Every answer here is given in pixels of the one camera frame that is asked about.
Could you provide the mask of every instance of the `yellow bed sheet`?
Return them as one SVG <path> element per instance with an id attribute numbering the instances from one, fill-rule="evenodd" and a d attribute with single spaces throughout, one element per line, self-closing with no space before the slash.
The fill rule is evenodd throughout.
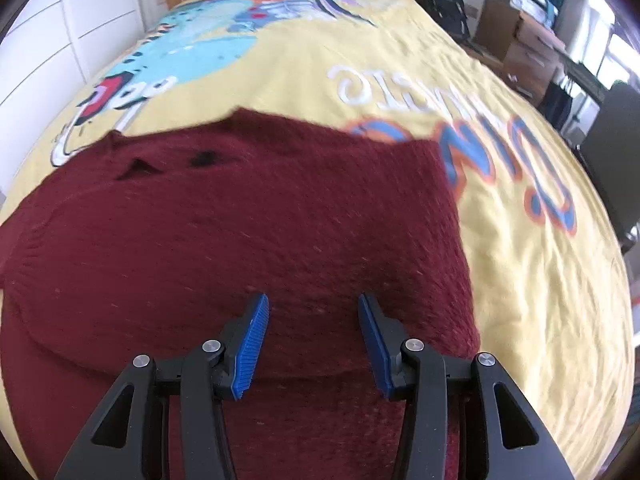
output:
<path id="1" fill-rule="evenodd" d="M 413 0 L 192 0 L 95 84 L 36 144 L 0 221 L 111 128 L 136 136 L 242 106 L 389 142 L 439 142 L 482 349 L 514 377 L 576 478 L 594 477 L 632 390 L 616 238 L 549 124 Z M 25 460 L 0 390 L 0 428 Z"/>

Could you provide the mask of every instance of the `drawer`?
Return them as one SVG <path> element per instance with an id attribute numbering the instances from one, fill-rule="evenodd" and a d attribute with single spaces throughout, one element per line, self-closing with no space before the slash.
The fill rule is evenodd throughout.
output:
<path id="1" fill-rule="evenodd" d="M 553 77 L 557 61 L 514 41 L 504 58 L 504 79 L 508 86 L 537 105 L 542 101 Z"/>
<path id="2" fill-rule="evenodd" d="M 564 49 L 564 43 L 551 32 L 548 28 L 540 25 L 523 13 L 520 14 L 521 19 L 516 28 L 516 38 L 520 43 L 527 45 L 529 48 L 540 54 L 542 57 L 551 61 L 558 60 L 558 54 L 554 48 Z"/>

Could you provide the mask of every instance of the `silver bolt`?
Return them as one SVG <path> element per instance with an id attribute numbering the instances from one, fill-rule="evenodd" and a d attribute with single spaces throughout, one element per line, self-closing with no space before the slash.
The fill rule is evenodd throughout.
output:
<path id="1" fill-rule="evenodd" d="M 482 366 L 493 366 L 495 365 L 495 357 L 488 352 L 482 352 L 481 354 L 478 354 L 478 362 Z"/>
<path id="2" fill-rule="evenodd" d="M 149 364 L 150 361 L 151 361 L 151 359 L 149 358 L 148 355 L 140 354 L 140 355 L 135 356 L 133 358 L 133 365 L 136 368 L 144 368 L 145 366 L 147 366 Z"/>
<path id="3" fill-rule="evenodd" d="M 404 346 L 406 346 L 408 350 L 411 350 L 411 352 L 424 350 L 424 343 L 419 339 L 407 339 Z"/>
<path id="4" fill-rule="evenodd" d="M 205 352 L 217 352 L 218 350 L 220 350 L 220 347 L 222 345 L 220 344 L 220 341 L 216 341 L 215 339 L 209 339 L 208 341 L 205 341 L 204 343 L 202 343 L 202 349 Z"/>

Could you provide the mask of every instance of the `wooden drawer cabinet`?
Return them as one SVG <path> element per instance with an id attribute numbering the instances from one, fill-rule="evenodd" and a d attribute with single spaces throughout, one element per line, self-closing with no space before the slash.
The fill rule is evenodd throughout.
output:
<path id="1" fill-rule="evenodd" d="M 502 62 L 502 79 L 533 105 L 540 104 L 564 49 L 553 31 L 525 12 L 485 0 L 474 40 Z"/>

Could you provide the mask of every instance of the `drawer handle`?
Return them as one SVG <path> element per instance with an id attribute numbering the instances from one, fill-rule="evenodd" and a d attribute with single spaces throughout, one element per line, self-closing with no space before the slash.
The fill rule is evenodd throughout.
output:
<path id="1" fill-rule="evenodd" d="M 533 99 L 532 92 L 529 92 L 529 90 L 527 90 L 526 88 L 523 88 L 522 86 L 516 86 L 515 91 L 518 94 L 526 97 L 527 99 Z"/>
<path id="2" fill-rule="evenodd" d="M 544 46 L 546 46 L 549 50 L 555 50 L 554 46 L 551 43 L 549 43 L 546 40 L 543 40 L 542 38 L 540 38 L 540 36 L 537 36 L 537 38 L 538 38 L 538 41 L 542 43 Z"/>
<path id="3" fill-rule="evenodd" d="M 530 60 L 538 63 L 542 68 L 545 67 L 545 62 L 542 61 L 538 56 L 534 56 L 532 53 L 530 52 L 525 52 L 524 53 L 525 56 L 527 56 Z"/>

